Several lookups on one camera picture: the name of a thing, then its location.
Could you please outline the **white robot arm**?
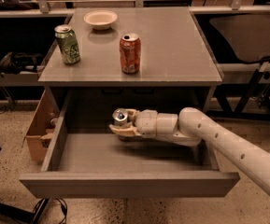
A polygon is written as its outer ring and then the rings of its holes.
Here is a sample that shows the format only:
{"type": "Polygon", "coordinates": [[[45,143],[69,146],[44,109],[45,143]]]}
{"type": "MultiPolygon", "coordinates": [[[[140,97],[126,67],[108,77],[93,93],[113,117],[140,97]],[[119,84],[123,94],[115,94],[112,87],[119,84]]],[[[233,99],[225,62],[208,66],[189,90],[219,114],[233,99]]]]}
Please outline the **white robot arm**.
{"type": "Polygon", "coordinates": [[[120,137],[139,137],[193,147],[206,141],[270,196],[270,153],[220,126],[202,111],[185,107],[177,114],[118,108],[110,130],[120,137]]]}

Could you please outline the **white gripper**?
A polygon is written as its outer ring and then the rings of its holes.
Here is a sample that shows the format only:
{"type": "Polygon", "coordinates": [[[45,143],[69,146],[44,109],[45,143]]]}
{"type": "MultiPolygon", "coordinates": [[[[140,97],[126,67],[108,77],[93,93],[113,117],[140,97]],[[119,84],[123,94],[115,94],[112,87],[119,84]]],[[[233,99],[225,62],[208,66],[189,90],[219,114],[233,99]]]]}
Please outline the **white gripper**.
{"type": "Polygon", "coordinates": [[[135,126],[109,125],[110,130],[119,136],[137,137],[142,135],[155,135],[158,112],[155,110],[127,109],[129,120],[135,120],[135,126]]]}

